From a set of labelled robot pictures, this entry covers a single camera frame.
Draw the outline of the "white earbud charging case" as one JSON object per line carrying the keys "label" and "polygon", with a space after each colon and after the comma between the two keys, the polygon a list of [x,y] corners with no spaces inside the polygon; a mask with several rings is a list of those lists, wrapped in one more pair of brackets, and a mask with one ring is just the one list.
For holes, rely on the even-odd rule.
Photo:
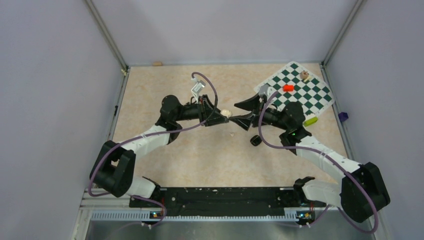
{"label": "white earbud charging case", "polygon": [[220,111],[220,114],[222,116],[226,117],[226,118],[230,118],[233,115],[233,113],[230,110],[228,110],[228,109],[222,109]]}

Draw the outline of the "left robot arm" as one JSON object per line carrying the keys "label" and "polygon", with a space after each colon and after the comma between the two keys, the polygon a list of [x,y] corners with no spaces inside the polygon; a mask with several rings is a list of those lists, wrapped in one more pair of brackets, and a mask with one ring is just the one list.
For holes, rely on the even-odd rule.
{"label": "left robot arm", "polygon": [[159,119],[150,129],[119,143],[108,140],[103,144],[90,172],[89,184],[117,198],[140,196],[147,206],[154,207],[161,198],[159,186],[146,177],[134,175],[136,161],[176,140],[180,132],[185,131],[179,121],[199,120],[199,126],[209,127],[228,123],[231,116],[230,110],[218,109],[206,94],[184,105],[174,95],[165,96]]}

